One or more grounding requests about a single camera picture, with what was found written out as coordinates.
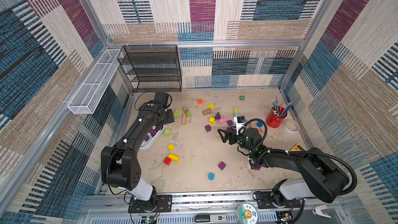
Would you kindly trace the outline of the purple short cylinder block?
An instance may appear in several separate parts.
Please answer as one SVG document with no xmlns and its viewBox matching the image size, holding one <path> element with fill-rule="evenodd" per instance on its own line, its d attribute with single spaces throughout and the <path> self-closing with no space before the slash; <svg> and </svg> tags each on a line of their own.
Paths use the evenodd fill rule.
<svg viewBox="0 0 398 224">
<path fill-rule="evenodd" d="M 160 130 L 162 130 L 163 129 L 163 126 L 158 126 L 158 127 L 156 127 L 155 128 L 155 130 L 158 132 L 158 131 L 160 131 Z"/>
</svg>

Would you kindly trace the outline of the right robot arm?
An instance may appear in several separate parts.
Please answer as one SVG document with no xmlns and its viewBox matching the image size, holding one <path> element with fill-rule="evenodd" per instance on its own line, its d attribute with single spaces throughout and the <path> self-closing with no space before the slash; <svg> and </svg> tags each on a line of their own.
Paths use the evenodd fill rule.
<svg viewBox="0 0 398 224">
<path fill-rule="evenodd" d="M 289 151 L 265 146 L 267 131 L 259 133 L 250 127 L 257 119 L 237 117 L 235 127 L 219 129 L 223 143 L 237 145 L 237 151 L 248 158 L 251 167 L 281 168 L 298 172 L 301 178 L 288 182 L 281 180 L 270 196 L 276 207 L 284 207 L 294 199 L 319 199 L 332 203 L 336 197 L 355 190 L 358 178 L 354 169 L 344 160 L 318 148 Z"/>
</svg>

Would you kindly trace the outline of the purple cube under arm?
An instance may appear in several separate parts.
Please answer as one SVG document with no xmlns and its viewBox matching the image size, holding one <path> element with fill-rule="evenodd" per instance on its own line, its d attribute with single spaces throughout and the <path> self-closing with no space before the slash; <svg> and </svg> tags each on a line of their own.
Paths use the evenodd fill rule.
<svg viewBox="0 0 398 224">
<path fill-rule="evenodd" d="M 252 170 L 259 171 L 259 170 L 261 169 L 261 166 L 255 166 L 255 167 L 252 167 L 251 169 L 252 169 Z"/>
</svg>

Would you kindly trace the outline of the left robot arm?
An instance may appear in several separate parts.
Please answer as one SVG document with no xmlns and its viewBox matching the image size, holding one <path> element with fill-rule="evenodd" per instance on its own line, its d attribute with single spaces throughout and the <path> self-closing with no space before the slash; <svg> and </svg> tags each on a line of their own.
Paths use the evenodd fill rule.
<svg viewBox="0 0 398 224">
<path fill-rule="evenodd" d="M 152 212 L 160 207 L 156 188 L 142 179 L 137 154 L 152 127 L 174 121 L 173 111 L 169 109 L 171 103 L 171 95 L 156 92 L 153 100 L 138 108 L 137 117 L 127 133 L 116 144 L 104 147 L 101 152 L 102 182 L 109 189 L 121 188 L 130 194 L 131 211 Z"/>
</svg>

